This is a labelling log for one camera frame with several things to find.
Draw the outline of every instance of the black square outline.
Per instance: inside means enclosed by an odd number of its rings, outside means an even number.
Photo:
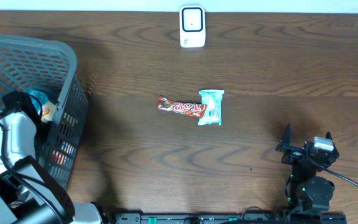
[[[199,30],[185,30],[185,17],[183,15],[183,12],[186,10],[186,9],[199,9],[201,11],[200,15],[201,15],[201,29]],[[186,8],[183,8],[181,10],[181,28],[183,29],[183,31],[185,32],[199,32],[201,30],[203,30],[204,28],[204,22],[203,22],[203,10],[200,8],[200,7],[186,7]]]

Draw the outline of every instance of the basket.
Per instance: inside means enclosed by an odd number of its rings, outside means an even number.
[[[57,102],[47,141],[36,160],[67,188],[88,114],[88,100],[75,75],[76,55],[67,44],[0,34],[0,110],[2,96],[29,88]]]

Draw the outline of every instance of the wood grain surface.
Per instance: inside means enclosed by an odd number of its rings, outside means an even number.
[[[358,15],[207,14],[201,49],[179,43],[178,13],[0,11],[0,33],[59,40],[78,57],[89,116],[68,193],[143,212],[241,212],[287,204],[291,167],[274,150],[331,131],[331,167],[358,182]],[[223,125],[156,110],[225,90]],[[358,223],[358,189],[331,211]]]

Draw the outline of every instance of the blue and yellow package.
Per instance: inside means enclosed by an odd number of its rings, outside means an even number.
[[[198,125],[219,123],[222,125],[222,98],[224,90],[201,90],[201,103],[206,104],[206,111],[198,120]]]

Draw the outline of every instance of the white backdrop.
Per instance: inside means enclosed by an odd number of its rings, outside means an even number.
[[[0,9],[177,12],[185,4],[207,12],[358,13],[358,0],[0,0]]]

